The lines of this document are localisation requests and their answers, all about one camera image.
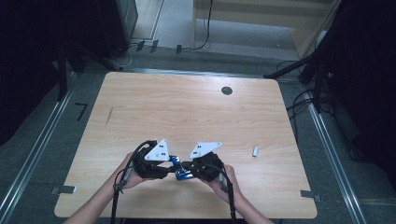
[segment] hand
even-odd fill
[[[110,178],[107,180],[109,182],[111,182],[112,185],[114,185],[114,180],[117,176],[117,174],[122,170],[125,169],[126,164],[128,163],[128,160],[131,158],[132,156],[132,152],[128,153],[125,157],[125,159],[122,161],[122,163],[120,164],[120,166],[114,171],[114,173],[110,176]],[[120,182],[120,178],[122,176],[122,173],[119,174],[118,179],[116,181],[116,183]],[[150,179],[144,179],[142,177],[140,177],[136,171],[133,169],[129,178],[128,178],[128,182],[127,184],[123,187],[123,189],[130,189],[135,187],[136,185],[145,182],[146,180],[150,180]]]
[[[230,178],[231,183],[233,183],[233,196],[236,201],[239,201],[239,199],[242,197],[242,192],[241,189],[239,188],[238,181],[236,180],[235,176],[235,170],[231,165],[224,165],[225,173],[227,174],[228,178]],[[202,180],[204,183],[206,183],[210,188],[215,191],[215,193],[226,203],[230,203],[229,198],[228,198],[228,193],[224,192],[221,189],[221,185],[219,182],[219,178],[217,177],[216,179],[207,182]]]

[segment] wooden table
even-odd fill
[[[300,56],[305,57],[320,33],[331,25],[341,0],[216,0],[211,20],[288,27]],[[195,20],[207,19],[209,0],[194,0],[191,47],[195,46]]]
[[[225,86],[231,95],[221,92]],[[317,215],[314,200],[300,194],[310,188],[276,81],[133,73],[106,75],[65,181],[77,191],[60,196],[55,214],[71,216],[128,152],[163,138],[181,161],[190,161],[197,142],[221,142],[215,153],[235,168],[245,196],[268,217]],[[110,211],[111,204],[102,216]],[[125,190],[117,215],[229,218],[230,212],[200,180],[179,182],[169,174]]]

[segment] blue metal part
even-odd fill
[[[191,171],[183,169],[180,165],[180,160],[177,156],[170,156],[173,165],[178,169],[175,171],[176,180],[186,180],[192,179],[194,176],[192,175]]]

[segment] gray floor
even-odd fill
[[[251,38],[238,36],[238,24],[211,22],[208,47],[202,51],[183,51],[176,54],[176,44],[190,45],[191,1],[165,0],[155,37],[160,40],[154,53],[146,46],[136,52],[131,49],[132,62],[124,71],[136,69],[161,69],[220,73],[219,76],[262,78],[263,74],[275,72],[286,60],[297,60],[291,46],[289,33],[280,27],[242,26],[243,33]],[[205,34],[203,21],[198,21],[197,32]],[[116,60],[128,63],[128,54]],[[9,223],[61,223],[62,218],[53,214],[58,196],[51,195],[52,187],[63,184],[67,171],[78,148],[78,143],[88,121],[97,93],[107,72],[100,64],[87,60],[88,67],[79,80],[45,150],[33,172],[26,189],[19,199]],[[287,65],[282,63],[278,69]],[[285,107],[292,105],[294,98],[303,91],[297,81],[299,72],[293,71],[279,79]],[[14,137],[0,146],[0,190],[4,197],[8,187],[17,176],[29,151],[37,139],[47,118],[55,106],[57,87],[42,100],[37,109],[22,124]],[[87,111],[77,121],[81,107],[76,103],[88,104]],[[328,114],[326,121],[334,147],[344,166],[349,181],[368,223],[396,223],[395,191],[386,175],[374,164],[357,163],[350,159],[347,143],[340,132],[335,118]],[[314,219],[287,219],[283,223],[352,223],[339,185],[325,153],[314,121],[308,109],[297,117],[299,149],[311,189],[321,196],[317,203],[318,216]],[[107,218],[98,223],[108,223]]]

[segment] metal frame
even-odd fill
[[[29,156],[27,157],[25,163],[23,164],[22,168],[20,169],[17,177],[15,178],[14,182],[8,188],[6,197],[2,201],[0,206],[0,224],[1,223],[8,223],[12,212],[14,211],[15,206],[18,203],[21,195],[23,194],[24,189],[26,188],[30,177],[37,166],[41,155],[44,152],[44,149],[50,140],[50,137],[62,115],[64,109],[67,106],[67,103],[70,99],[72,90],[78,80],[78,75],[76,73],[72,73],[70,75],[70,89],[62,99],[59,101],[54,109],[52,110],[49,119],[47,120],[44,128],[42,129],[40,135],[38,136],[35,144],[33,145]]]
[[[312,94],[310,92],[306,94],[306,99],[308,98],[312,98]],[[332,172],[334,173],[335,179],[337,180],[338,187],[340,188],[341,193],[344,197],[346,207],[349,211],[353,223],[368,223],[365,215],[363,214],[363,211],[361,210],[361,205],[358,201],[355,191],[347,178],[344,167],[340,159],[338,158],[337,151],[332,144],[332,139],[327,132],[326,125],[322,116],[317,112],[313,104],[309,105],[309,112],[311,113],[312,120],[317,127],[320,140],[322,141],[322,144],[326,151],[329,163],[332,166]]]

